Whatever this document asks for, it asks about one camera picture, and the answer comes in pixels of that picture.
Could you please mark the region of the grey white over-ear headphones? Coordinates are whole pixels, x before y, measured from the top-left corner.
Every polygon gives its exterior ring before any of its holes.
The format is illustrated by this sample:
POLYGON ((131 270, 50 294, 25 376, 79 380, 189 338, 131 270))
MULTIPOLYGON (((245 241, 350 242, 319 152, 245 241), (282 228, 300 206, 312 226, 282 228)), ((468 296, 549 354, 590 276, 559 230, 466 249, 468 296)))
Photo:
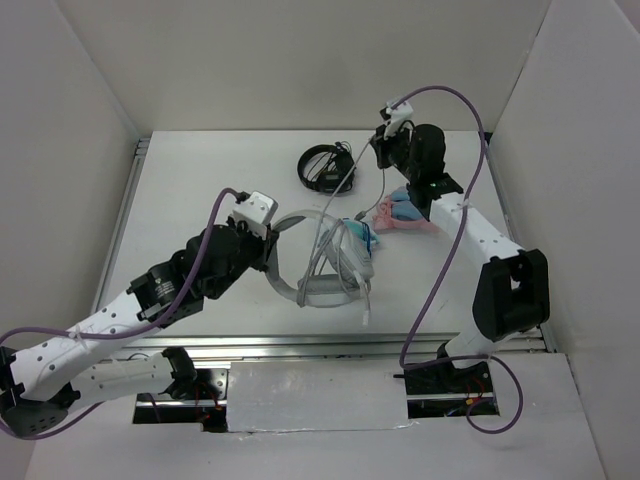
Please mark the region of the grey white over-ear headphones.
POLYGON ((310 266, 297 286, 292 287, 280 275, 278 252, 274 248, 266 272, 269 284, 299 307, 338 308, 361 300, 363 325, 368 326, 371 279, 375 272, 366 245, 345 220, 317 210, 293 212, 273 224, 272 229, 281 234, 305 220, 315 220, 319 228, 310 266))

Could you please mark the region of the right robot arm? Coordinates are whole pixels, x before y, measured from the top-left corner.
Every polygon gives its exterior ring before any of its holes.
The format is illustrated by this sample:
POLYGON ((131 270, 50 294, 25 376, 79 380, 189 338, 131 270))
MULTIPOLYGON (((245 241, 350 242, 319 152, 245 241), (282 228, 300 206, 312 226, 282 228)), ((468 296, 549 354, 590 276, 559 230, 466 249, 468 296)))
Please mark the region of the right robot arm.
POLYGON ((371 142, 379 168, 393 167, 403 175, 410 203, 479 271, 470 322, 437 351, 436 381, 454 392, 504 342, 549 319, 548 261, 540 250, 504 236, 470 204, 446 170, 439 127, 406 123, 390 137, 384 132, 378 128, 371 142))

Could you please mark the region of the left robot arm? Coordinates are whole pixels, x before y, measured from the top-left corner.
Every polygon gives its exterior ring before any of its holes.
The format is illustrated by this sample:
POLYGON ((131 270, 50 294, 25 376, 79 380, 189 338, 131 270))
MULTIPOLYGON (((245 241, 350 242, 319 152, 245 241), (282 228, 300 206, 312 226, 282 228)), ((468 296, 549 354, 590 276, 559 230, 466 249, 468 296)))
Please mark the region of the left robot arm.
POLYGON ((268 224, 229 219, 208 225, 184 249, 151 267, 116 298, 67 330, 43 329, 46 340, 1 350, 1 427, 11 436, 44 439, 64 430, 69 414, 137 393, 182 399, 197 371, 182 347, 110 362, 133 341, 202 311, 248 269, 263 271, 278 235, 268 224))

